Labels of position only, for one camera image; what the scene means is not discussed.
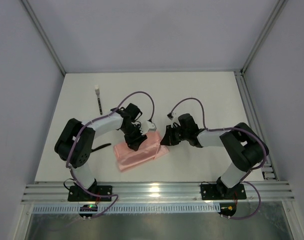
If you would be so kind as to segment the black handled knife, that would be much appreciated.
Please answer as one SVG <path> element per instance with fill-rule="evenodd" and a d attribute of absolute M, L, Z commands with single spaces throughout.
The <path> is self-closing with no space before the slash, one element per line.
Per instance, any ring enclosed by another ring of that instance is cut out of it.
<path fill-rule="evenodd" d="M 109 147 L 110 145 L 111 145 L 111 143 L 105 143 L 105 144 L 100 145 L 100 146 L 98 146 L 98 147 L 96 147 L 96 148 L 94 148 L 94 149 L 91 149 L 91 152 L 92 152 L 92 153 L 93 153 L 93 152 L 96 152 L 96 151 L 101 150 L 101 149 L 103 149 L 103 148 Z"/>

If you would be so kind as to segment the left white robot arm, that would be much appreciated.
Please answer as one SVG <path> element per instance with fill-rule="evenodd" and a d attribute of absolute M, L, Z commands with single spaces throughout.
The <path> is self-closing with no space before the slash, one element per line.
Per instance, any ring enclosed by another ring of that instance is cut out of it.
<path fill-rule="evenodd" d="M 85 193 L 93 196 L 96 194 L 93 187 L 97 182 L 87 164 L 94 139 L 108 132 L 121 130 L 127 147 L 137 151 L 147 139 L 141 125 L 135 124 L 141 115 L 141 110 L 131 103 L 126 108 L 114 108 L 107 115 L 87 123 L 75 118 L 68 120 L 54 151 L 66 162 L 66 168 L 70 170 L 76 185 Z"/>

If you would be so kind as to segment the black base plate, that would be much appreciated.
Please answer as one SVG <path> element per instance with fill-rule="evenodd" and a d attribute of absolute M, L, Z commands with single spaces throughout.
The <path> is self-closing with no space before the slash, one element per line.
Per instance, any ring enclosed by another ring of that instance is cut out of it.
<path fill-rule="evenodd" d="M 88 189 L 92 194 L 88 194 L 76 183 L 67 186 L 66 181 L 64 181 L 63 186 L 69 191 L 69 202 L 110 202 L 112 200 L 113 187 L 111 185 L 98 185 L 96 180 Z"/>
<path fill-rule="evenodd" d="M 247 199 L 244 185 L 238 183 L 232 188 L 227 188 L 222 183 L 207 183 L 200 184 L 200 194 L 202 200 L 245 200 Z"/>

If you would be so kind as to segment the left corner aluminium post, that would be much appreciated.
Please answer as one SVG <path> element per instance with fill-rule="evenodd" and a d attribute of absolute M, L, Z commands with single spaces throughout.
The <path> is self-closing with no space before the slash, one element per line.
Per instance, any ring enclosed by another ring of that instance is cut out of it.
<path fill-rule="evenodd" d="M 55 65 L 57 66 L 57 68 L 59 69 L 60 73 L 62 74 L 62 76 L 66 75 L 66 70 L 63 66 L 63 64 L 61 63 L 49 37 L 46 34 L 46 31 L 44 30 L 39 18 L 37 17 L 32 5 L 30 4 L 30 2 L 28 0 L 19 0 L 19 2 L 21 3 L 22 7 L 24 8 L 28 18 L 30 19 L 30 21 L 32 22 L 36 32 L 38 33 L 39 37 L 41 38 L 42 42 L 44 43 L 44 45 L 46 46 L 51 58 L 53 59 Z"/>

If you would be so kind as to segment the right side aluminium rail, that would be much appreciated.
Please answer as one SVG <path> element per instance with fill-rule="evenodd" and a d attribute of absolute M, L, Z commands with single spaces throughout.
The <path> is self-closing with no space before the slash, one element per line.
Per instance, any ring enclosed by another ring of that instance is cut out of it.
<path fill-rule="evenodd" d="M 254 106 L 254 101 L 251 98 L 249 88 L 245 82 L 245 77 L 242 74 L 241 70 L 234 71 L 234 76 L 245 110 L 248 125 L 269 148 L 269 155 L 267 156 L 267 160 L 265 164 L 261 167 L 263 178 L 266 181 L 278 181 L 276 170 L 271 158 L 271 148 L 268 144 L 268 141 L 266 140 L 266 137 L 263 134 L 261 125 L 259 123 L 258 115 Z"/>

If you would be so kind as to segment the right corner aluminium post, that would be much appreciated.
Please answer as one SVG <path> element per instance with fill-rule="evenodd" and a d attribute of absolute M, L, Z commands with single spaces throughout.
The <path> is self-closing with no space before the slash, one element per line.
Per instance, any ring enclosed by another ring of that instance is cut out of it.
<path fill-rule="evenodd" d="M 258 54 L 259 50 L 263 46 L 264 42 L 266 41 L 269 33 L 273 29 L 275 23 L 277 22 L 279 16 L 281 15 L 282 11 L 284 10 L 286 4 L 288 3 L 288 0 L 277 0 L 274 7 L 272 8 L 266 22 L 263 25 L 262 30 L 260 31 L 257 39 L 254 42 L 254 45 L 252 46 L 248 57 L 245 60 L 245 63 L 241 69 L 241 73 L 244 75 L 250 65 L 252 64 L 254 58 Z"/>

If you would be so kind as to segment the corner aluminium post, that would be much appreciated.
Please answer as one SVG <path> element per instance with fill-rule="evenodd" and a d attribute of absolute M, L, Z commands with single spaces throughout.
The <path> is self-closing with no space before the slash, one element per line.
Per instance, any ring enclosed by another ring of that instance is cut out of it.
<path fill-rule="evenodd" d="M 44 45 L 46 46 L 51 58 L 53 59 L 55 65 L 57 66 L 57 68 L 59 69 L 60 73 L 62 74 L 62 76 L 66 75 L 66 70 L 63 66 L 63 64 L 61 63 L 49 37 L 46 34 L 46 31 L 44 30 L 39 18 L 37 17 L 32 5 L 30 4 L 30 2 L 28 0 L 19 0 L 19 2 L 21 3 L 22 7 L 24 8 L 28 18 L 30 19 L 30 21 L 32 22 L 36 32 L 38 33 L 39 37 L 41 38 L 42 42 L 44 43 Z"/>
<path fill-rule="evenodd" d="M 274 7 L 272 8 L 266 22 L 263 25 L 262 30 L 260 31 L 257 39 L 254 42 L 254 45 L 252 46 L 248 57 L 245 60 L 245 63 L 241 69 L 241 73 L 244 75 L 250 65 L 252 64 L 254 58 L 258 54 L 259 50 L 263 46 L 264 42 L 266 41 L 269 33 L 273 29 L 275 23 L 277 22 L 279 16 L 281 15 L 282 11 L 284 10 L 286 4 L 288 3 L 288 0 L 277 0 Z"/>

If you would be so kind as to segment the front aluminium rail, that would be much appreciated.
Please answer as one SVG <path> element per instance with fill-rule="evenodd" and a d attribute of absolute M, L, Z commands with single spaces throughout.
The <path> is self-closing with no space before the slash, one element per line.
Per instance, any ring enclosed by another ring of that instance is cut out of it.
<path fill-rule="evenodd" d="M 117 203 L 200 203 L 204 200 L 198 182 L 100 182 L 112 186 Z M 245 202 L 294 201 L 294 194 L 286 181 L 254 181 L 245 184 Z M 68 190 L 62 182 L 38 182 L 28 184 L 24 190 L 23 204 L 66 203 Z"/>

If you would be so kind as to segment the right small controller board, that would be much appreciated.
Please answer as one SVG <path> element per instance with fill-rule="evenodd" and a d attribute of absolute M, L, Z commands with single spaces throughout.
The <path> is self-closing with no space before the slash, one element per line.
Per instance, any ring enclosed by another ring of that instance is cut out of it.
<path fill-rule="evenodd" d="M 235 215 L 236 210 L 237 210 L 237 205 L 235 203 L 224 202 L 224 203 L 220 203 L 218 214 L 220 215 L 221 218 L 225 217 L 230 219 Z"/>

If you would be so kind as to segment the aluminium rail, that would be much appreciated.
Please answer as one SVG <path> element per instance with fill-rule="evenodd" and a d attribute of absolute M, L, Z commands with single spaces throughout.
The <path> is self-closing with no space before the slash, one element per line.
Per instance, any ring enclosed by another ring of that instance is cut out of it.
<path fill-rule="evenodd" d="M 200 203 L 204 200 L 198 182 L 100 182 L 112 186 L 117 203 Z M 245 202 L 294 201 L 294 194 L 286 181 L 254 181 L 245 184 Z M 68 190 L 62 182 L 38 182 L 28 184 L 24 190 L 23 204 L 66 203 Z"/>
<path fill-rule="evenodd" d="M 245 82 L 245 77 L 242 74 L 241 70 L 234 71 L 234 76 L 245 110 L 248 125 L 269 148 L 269 155 L 267 156 L 267 160 L 265 164 L 261 167 L 263 178 L 266 181 L 278 181 L 276 170 L 271 158 L 271 148 L 268 144 L 268 141 L 266 140 L 266 137 L 263 134 L 261 125 L 259 123 L 258 115 L 254 106 L 254 101 L 251 98 L 249 88 Z"/>

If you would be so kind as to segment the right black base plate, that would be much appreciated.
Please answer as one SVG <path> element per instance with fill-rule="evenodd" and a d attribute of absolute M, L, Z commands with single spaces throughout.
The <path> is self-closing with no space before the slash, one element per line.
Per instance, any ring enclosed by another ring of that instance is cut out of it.
<path fill-rule="evenodd" d="M 200 194 L 202 200 L 245 200 L 247 199 L 244 185 L 238 183 L 232 188 L 227 188 L 222 183 L 207 183 L 200 184 Z"/>

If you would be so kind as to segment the left small controller board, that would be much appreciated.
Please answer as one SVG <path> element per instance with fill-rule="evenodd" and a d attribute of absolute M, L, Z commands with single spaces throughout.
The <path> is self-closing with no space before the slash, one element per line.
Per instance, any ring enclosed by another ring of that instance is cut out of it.
<path fill-rule="evenodd" d="M 83 220 L 90 220 L 98 212 L 96 204 L 85 204 L 79 209 L 79 216 Z"/>

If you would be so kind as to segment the pink cloth napkin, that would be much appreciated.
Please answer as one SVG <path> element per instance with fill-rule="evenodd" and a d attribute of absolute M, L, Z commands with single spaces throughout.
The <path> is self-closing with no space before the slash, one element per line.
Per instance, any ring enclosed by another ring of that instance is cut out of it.
<path fill-rule="evenodd" d="M 167 146 L 160 144 L 161 140 L 160 133 L 156 131 L 147 133 L 147 139 L 139 146 L 137 151 L 129 149 L 125 142 L 114 145 L 113 151 L 119 171 L 128 171 L 168 154 L 169 150 Z"/>

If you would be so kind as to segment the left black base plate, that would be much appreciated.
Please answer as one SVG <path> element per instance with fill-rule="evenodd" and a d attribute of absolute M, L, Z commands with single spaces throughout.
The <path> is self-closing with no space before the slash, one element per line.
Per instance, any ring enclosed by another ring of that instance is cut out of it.
<path fill-rule="evenodd" d="M 76 183 L 67 186 L 66 181 L 64 181 L 63 186 L 69 191 L 69 202 L 110 202 L 112 200 L 113 187 L 111 185 L 98 185 L 96 180 L 88 189 L 92 194 L 88 194 Z"/>

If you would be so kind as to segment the small controller board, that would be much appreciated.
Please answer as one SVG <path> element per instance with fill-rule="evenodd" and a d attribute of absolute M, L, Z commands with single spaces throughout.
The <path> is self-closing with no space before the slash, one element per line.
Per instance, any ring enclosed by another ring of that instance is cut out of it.
<path fill-rule="evenodd" d="M 83 220 L 90 220 L 98 212 L 96 204 L 85 204 L 79 209 L 79 216 Z"/>
<path fill-rule="evenodd" d="M 220 203 L 218 214 L 220 215 L 221 218 L 225 217 L 230 219 L 235 215 L 236 210 L 237 210 L 237 205 L 235 203 L 224 202 L 224 203 Z"/>

